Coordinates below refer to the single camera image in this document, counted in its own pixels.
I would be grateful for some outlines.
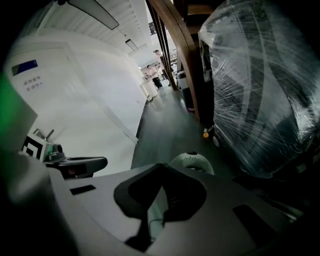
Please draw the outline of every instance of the ceiling light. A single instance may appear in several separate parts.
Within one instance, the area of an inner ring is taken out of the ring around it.
[[[131,39],[125,41],[125,43],[132,49],[132,50],[138,50],[138,47],[135,45],[134,42],[131,41]]]
[[[96,0],[67,0],[67,2],[86,14],[89,14],[111,30],[114,30],[119,26],[119,23],[115,18],[112,17]]]

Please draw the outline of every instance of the trash can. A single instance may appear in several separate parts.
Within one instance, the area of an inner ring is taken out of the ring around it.
[[[181,88],[182,97],[183,97],[186,108],[189,111],[194,111],[195,110],[194,102],[192,100],[191,91],[187,83],[186,73],[184,70],[179,70],[176,73],[176,80],[177,80],[178,86]]]

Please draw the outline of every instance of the plastic wrap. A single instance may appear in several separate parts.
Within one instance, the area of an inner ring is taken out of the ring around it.
[[[318,57],[263,0],[223,3],[198,34],[209,49],[216,129],[244,171],[271,177],[319,137]]]

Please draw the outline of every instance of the green floor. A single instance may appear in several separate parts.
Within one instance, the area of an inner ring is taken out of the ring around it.
[[[210,161],[215,175],[233,178],[219,148],[203,140],[202,134],[203,127],[186,110],[181,93],[163,87],[146,106],[131,168],[169,163],[181,153],[195,151]]]

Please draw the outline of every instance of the hallway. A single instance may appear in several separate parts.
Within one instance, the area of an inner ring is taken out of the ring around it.
[[[181,93],[164,86],[145,107],[131,168],[169,163],[181,153],[195,151],[210,161],[216,175],[232,178],[219,149],[203,140],[202,134],[202,126],[186,110]]]

